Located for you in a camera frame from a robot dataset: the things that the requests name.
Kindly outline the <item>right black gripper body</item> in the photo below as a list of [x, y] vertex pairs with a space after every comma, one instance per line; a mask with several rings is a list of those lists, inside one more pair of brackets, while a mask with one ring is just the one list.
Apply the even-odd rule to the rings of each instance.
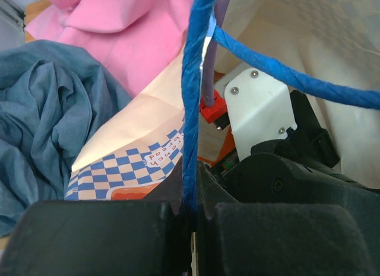
[[353, 216], [369, 250], [379, 252], [379, 189], [333, 169], [339, 156], [308, 98], [295, 90], [290, 99], [297, 130], [252, 146], [228, 171], [224, 187], [239, 202], [338, 205]]

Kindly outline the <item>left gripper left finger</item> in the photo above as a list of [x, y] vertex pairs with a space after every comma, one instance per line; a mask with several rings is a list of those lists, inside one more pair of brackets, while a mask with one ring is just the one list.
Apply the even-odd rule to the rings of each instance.
[[11, 234], [2, 275], [183, 275], [190, 232], [182, 165], [145, 198], [32, 205]]

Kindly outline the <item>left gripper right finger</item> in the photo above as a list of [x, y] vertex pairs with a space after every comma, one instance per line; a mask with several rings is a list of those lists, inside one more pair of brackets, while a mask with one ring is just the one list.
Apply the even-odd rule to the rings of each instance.
[[199, 275], [375, 275], [359, 225], [324, 204], [243, 204], [198, 164]]

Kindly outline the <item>orange snack pack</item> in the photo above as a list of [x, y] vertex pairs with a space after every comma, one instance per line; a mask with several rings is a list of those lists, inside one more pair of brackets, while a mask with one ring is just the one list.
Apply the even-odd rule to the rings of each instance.
[[210, 166], [216, 165], [219, 161], [222, 161], [228, 154], [230, 154], [235, 149], [235, 141], [232, 135], [232, 130], [229, 129], [227, 131], [226, 138], [224, 140], [223, 146], [219, 152], [219, 155], [215, 161], [211, 161], [209, 159], [206, 159], [204, 157], [198, 156], [199, 160], [202, 160], [209, 164]]

